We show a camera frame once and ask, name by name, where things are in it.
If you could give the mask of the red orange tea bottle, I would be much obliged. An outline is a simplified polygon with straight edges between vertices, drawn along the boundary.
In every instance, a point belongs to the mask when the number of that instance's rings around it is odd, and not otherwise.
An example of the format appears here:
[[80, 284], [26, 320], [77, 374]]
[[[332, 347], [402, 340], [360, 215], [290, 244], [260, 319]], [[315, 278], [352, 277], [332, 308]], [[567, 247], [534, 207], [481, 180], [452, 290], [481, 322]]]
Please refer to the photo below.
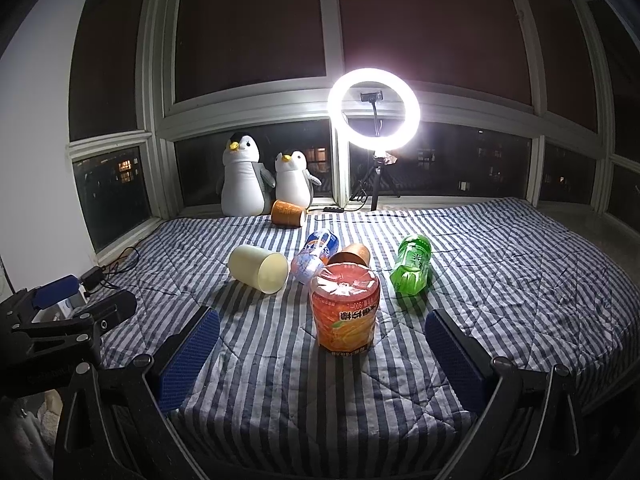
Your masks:
[[366, 266], [342, 262], [322, 269], [309, 283], [317, 340], [334, 356], [352, 356], [371, 347], [380, 280]]

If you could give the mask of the cream white plastic cup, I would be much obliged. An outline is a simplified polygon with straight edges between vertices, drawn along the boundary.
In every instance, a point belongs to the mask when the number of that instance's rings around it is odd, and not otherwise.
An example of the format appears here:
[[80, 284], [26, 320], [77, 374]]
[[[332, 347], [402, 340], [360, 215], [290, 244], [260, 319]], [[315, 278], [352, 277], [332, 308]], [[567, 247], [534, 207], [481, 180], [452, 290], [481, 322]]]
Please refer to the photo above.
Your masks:
[[247, 244], [232, 250], [228, 268], [232, 278], [266, 295], [278, 292], [288, 278], [284, 255]]

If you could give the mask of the copper brown cup near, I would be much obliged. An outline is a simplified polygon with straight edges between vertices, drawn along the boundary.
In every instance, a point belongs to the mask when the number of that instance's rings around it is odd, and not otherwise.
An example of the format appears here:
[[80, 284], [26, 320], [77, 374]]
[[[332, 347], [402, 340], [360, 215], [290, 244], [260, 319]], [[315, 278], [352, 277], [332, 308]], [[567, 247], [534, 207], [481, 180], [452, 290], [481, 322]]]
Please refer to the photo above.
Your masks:
[[360, 266], [370, 266], [371, 253], [367, 246], [361, 243], [354, 243], [344, 247], [331, 258], [328, 263], [355, 263]]

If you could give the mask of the orange cup far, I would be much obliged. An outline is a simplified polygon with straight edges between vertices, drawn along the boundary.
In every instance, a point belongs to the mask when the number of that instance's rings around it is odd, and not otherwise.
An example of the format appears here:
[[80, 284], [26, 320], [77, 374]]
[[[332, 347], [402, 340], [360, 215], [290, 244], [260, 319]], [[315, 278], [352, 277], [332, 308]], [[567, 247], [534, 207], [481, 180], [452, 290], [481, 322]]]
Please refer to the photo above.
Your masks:
[[287, 228], [301, 228], [305, 225], [307, 211], [304, 207], [276, 200], [270, 212], [271, 222], [276, 226], [286, 226]]

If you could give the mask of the green plastic bottle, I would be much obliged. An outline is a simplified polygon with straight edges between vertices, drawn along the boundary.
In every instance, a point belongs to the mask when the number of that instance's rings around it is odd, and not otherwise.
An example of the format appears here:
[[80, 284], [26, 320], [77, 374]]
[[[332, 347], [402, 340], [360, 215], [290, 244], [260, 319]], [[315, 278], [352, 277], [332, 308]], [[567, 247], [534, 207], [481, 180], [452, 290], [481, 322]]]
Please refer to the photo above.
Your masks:
[[400, 243], [390, 281], [397, 295], [416, 296], [427, 285], [432, 245], [422, 234], [406, 236]]

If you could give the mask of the striped blue white quilt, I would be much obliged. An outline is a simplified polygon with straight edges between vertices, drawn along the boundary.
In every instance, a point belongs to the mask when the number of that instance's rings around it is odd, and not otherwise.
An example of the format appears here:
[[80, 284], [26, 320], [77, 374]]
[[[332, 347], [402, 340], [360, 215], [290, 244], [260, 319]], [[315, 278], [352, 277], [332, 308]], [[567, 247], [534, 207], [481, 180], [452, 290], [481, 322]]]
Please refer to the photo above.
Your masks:
[[[249, 244], [294, 257], [320, 230], [361, 243], [380, 280], [372, 346], [334, 356], [318, 344], [305, 287], [272, 295], [235, 281], [230, 252]], [[401, 241], [432, 245], [427, 285], [397, 295]], [[102, 361], [121, 367], [154, 352], [201, 306], [220, 338], [190, 396], [171, 414], [202, 460], [330, 477], [382, 477], [437, 467], [473, 423], [424, 336], [444, 309], [493, 356], [526, 370], [567, 366], [587, 406], [639, 359], [639, 289], [583, 237], [516, 200], [373, 214], [316, 214], [301, 229], [265, 217], [172, 220], [108, 282], [137, 298], [109, 332]]]

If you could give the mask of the blue orange soda bottle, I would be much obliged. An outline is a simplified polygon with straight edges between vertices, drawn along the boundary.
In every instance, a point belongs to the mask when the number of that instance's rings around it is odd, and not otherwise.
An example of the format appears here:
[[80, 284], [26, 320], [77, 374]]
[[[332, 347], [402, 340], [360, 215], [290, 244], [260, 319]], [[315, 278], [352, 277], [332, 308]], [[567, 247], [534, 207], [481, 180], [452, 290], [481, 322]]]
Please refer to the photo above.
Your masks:
[[307, 285], [340, 249], [340, 241], [331, 231], [323, 229], [312, 232], [302, 250], [291, 262], [292, 277]]

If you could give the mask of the large penguin plush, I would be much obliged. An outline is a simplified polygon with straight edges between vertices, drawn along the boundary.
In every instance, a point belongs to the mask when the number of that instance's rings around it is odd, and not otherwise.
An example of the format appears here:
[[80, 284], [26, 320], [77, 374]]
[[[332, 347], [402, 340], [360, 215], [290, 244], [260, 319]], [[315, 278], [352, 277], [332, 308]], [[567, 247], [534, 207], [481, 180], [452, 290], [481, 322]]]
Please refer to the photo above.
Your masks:
[[227, 217], [266, 214], [276, 179], [260, 161], [257, 142], [245, 132], [233, 133], [222, 154], [221, 211]]

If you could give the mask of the black tripod stand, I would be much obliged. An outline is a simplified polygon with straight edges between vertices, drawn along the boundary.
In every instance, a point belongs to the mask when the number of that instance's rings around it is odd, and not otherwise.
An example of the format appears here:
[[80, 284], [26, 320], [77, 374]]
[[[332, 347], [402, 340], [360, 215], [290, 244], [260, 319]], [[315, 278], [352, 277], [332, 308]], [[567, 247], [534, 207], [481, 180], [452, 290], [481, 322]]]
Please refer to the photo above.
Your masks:
[[367, 200], [371, 200], [370, 211], [376, 211], [383, 184], [387, 185], [393, 195], [400, 197], [401, 194], [398, 187], [387, 171], [387, 168], [394, 166], [396, 162], [397, 157], [389, 152], [375, 152], [372, 166], [357, 181], [352, 192], [350, 192], [349, 199], [356, 200], [356, 202], [360, 202], [363, 205], [367, 203]]

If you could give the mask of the small penguin plush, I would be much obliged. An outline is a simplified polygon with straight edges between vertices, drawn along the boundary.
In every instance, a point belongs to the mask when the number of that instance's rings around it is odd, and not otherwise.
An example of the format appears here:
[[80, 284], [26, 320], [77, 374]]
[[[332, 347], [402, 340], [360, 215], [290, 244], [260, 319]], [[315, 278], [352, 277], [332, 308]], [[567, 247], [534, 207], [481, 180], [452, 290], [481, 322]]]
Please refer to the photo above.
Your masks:
[[279, 153], [274, 160], [276, 170], [276, 199], [302, 208], [308, 208], [314, 200], [314, 187], [321, 185], [307, 168], [303, 152]]

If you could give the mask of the black phone holder clamp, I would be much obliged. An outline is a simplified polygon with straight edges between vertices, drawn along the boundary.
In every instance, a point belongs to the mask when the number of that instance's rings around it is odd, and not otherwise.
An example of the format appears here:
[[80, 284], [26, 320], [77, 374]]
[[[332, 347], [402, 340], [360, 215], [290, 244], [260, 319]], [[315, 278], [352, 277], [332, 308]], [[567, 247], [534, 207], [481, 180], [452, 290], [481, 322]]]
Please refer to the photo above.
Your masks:
[[361, 92], [360, 101], [363, 103], [369, 103], [373, 112], [373, 134], [375, 136], [381, 135], [381, 122], [378, 119], [378, 101], [382, 101], [384, 98], [381, 90]]

